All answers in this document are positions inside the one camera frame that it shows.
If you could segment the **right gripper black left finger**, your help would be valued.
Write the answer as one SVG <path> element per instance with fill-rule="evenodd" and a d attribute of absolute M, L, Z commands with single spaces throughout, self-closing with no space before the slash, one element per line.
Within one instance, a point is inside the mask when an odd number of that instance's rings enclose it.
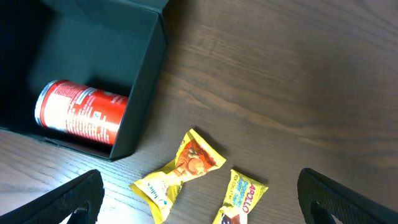
<path fill-rule="evenodd" d="M 93 169 L 45 195 L 1 215 L 1 223 L 95 224 L 104 198 L 100 171 Z"/>

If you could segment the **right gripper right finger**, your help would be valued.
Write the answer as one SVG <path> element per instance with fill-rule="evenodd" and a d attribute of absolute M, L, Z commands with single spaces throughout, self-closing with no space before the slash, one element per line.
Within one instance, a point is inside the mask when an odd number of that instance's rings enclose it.
<path fill-rule="evenodd" d="M 297 192 L 306 223 L 397 223 L 397 212 L 310 168 L 301 170 Z"/>

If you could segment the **red chips can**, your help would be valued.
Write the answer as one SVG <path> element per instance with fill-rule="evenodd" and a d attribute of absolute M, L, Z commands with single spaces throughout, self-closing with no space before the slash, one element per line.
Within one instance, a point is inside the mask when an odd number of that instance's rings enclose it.
<path fill-rule="evenodd" d="M 69 80 L 54 80 L 35 104 L 38 125 L 81 138 L 114 145 L 128 97 Z"/>

